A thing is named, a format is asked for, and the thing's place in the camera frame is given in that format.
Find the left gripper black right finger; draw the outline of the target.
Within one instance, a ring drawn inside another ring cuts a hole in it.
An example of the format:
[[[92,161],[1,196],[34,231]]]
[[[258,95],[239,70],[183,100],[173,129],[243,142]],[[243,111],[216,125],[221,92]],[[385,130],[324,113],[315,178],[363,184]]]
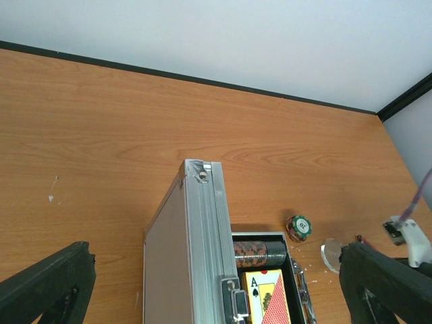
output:
[[[431,264],[413,268],[367,244],[342,248],[340,286],[352,323],[431,322]]]

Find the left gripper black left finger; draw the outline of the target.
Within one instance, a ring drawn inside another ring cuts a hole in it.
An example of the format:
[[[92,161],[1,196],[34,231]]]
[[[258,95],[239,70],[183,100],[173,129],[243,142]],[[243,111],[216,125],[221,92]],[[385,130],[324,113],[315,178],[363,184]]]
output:
[[[2,323],[83,323],[95,255],[78,241],[1,282]]]

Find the clear round acrylic disc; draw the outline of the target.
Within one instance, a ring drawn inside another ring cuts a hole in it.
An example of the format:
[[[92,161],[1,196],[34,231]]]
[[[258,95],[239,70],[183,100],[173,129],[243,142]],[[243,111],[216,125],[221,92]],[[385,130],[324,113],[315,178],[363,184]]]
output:
[[[334,273],[340,272],[341,253],[342,244],[334,238],[326,239],[321,245],[321,258],[329,270]]]

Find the red playing card box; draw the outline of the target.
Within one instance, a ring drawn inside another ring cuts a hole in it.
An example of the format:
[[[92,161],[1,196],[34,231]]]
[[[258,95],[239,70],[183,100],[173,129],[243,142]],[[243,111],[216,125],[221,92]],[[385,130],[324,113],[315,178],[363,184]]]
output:
[[[242,287],[248,296],[247,323],[292,322],[281,269],[247,271],[242,274]]]

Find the aluminium poker case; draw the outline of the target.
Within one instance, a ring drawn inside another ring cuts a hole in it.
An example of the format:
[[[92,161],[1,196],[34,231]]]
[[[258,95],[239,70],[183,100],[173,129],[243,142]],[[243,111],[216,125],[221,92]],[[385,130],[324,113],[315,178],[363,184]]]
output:
[[[236,241],[278,241],[285,262],[237,268]],[[292,323],[317,318],[304,270],[282,232],[233,232],[219,162],[187,159],[180,165],[144,239],[144,323],[247,323],[247,271],[281,269]]]

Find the small poker chip stack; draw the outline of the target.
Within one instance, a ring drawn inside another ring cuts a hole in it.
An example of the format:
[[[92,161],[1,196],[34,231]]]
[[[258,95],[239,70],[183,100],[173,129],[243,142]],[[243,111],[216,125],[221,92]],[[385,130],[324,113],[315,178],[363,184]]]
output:
[[[304,242],[312,234],[311,222],[304,215],[294,215],[287,219],[288,236],[294,242]]]

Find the upper poker chip row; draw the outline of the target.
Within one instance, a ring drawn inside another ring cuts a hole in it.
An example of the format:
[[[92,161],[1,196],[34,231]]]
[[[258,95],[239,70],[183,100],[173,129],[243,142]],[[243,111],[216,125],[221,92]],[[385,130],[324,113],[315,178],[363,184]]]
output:
[[[276,267],[287,257],[283,242],[236,241],[233,245],[237,268]]]

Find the right black frame post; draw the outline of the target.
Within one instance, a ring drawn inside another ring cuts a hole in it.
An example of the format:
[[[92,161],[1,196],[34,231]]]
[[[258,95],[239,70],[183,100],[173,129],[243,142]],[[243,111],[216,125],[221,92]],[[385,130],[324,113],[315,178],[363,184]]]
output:
[[[410,87],[407,91],[403,92],[400,96],[387,104],[384,108],[377,112],[378,118],[381,122],[387,121],[395,114],[421,98],[423,95],[431,91],[432,88],[432,73],[428,74],[422,80],[417,82],[414,86]]]

